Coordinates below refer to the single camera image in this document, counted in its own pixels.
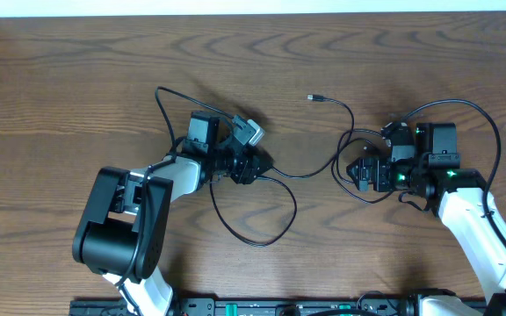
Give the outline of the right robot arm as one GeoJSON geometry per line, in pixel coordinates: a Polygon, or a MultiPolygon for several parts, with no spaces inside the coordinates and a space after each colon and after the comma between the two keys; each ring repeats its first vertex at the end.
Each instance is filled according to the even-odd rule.
{"type": "Polygon", "coordinates": [[[360,191],[424,198],[452,232],[477,276],[486,315],[506,315],[506,223],[476,169],[463,169],[453,123],[381,130],[391,152],[356,159],[346,171],[360,191]]]}

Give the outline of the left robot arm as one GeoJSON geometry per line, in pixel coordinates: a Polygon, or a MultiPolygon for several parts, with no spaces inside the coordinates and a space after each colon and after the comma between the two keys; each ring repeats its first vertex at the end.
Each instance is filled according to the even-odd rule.
{"type": "Polygon", "coordinates": [[[228,136],[221,118],[195,111],[187,134],[158,163],[141,169],[98,171],[76,229],[72,255],[114,284],[138,315],[165,315],[174,296],[158,268],[170,204],[212,177],[250,184],[271,168],[257,143],[264,129],[234,116],[228,136]]]}

